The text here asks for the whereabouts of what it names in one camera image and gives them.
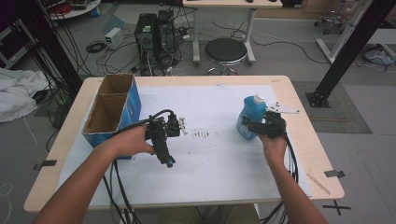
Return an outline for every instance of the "desk leg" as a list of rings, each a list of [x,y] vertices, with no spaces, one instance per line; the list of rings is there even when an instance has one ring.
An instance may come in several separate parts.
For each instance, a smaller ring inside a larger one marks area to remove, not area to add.
[[[199,62],[201,61],[200,59],[200,54],[199,54],[199,37],[198,37],[198,20],[197,20],[197,12],[198,8],[196,7],[193,11],[193,17],[194,17],[194,29],[193,29],[193,39],[192,39],[192,60],[194,63],[198,66]]]
[[[247,25],[247,35],[245,36],[245,47],[247,47],[247,59],[250,62],[250,64],[253,64],[256,62],[256,59],[254,58],[253,50],[251,49],[250,46],[250,35],[251,35],[251,29],[253,28],[253,22],[254,22],[254,14],[256,13],[256,8],[252,8],[249,12],[248,15],[248,25]]]

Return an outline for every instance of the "blue box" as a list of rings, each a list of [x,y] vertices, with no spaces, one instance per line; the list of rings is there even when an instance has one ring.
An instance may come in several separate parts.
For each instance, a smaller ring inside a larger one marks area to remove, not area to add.
[[[107,75],[95,96],[82,135],[97,147],[115,132],[139,121],[141,103],[134,75]]]

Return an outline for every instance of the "person's left arm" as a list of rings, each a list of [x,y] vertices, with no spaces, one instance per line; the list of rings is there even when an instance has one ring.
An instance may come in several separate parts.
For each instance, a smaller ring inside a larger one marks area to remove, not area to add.
[[[120,133],[98,147],[49,199],[34,223],[81,223],[108,166],[116,158],[140,152],[154,154],[146,143],[147,125]]]

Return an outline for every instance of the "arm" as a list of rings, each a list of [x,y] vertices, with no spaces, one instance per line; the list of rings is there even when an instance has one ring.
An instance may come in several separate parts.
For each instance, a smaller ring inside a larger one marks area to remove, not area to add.
[[[147,125],[141,125],[120,133],[98,147],[69,176],[44,208],[34,223],[81,223],[107,167],[120,156],[140,152],[154,154],[154,148],[146,143]]]
[[[259,137],[264,145],[265,159],[273,173],[290,223],[328,223],[286,169],[284,165],[287,145],[285,139],[283,137],[270,139],[263,135]]]

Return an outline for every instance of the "plastic bottle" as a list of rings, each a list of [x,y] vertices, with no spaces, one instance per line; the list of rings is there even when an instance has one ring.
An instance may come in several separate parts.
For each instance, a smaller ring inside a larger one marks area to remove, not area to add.
[[[256,137],[256,134],[250,132],[248,127],[242,124],[242,116],[248,117],[256,122],[262,122],[262,117],[265,114],[267,105],[264,102],[264,96],[261,94],[245,98],[244,103],[244,109],[236,122],[236,129],[238,129],[246,139],[253,139]]]

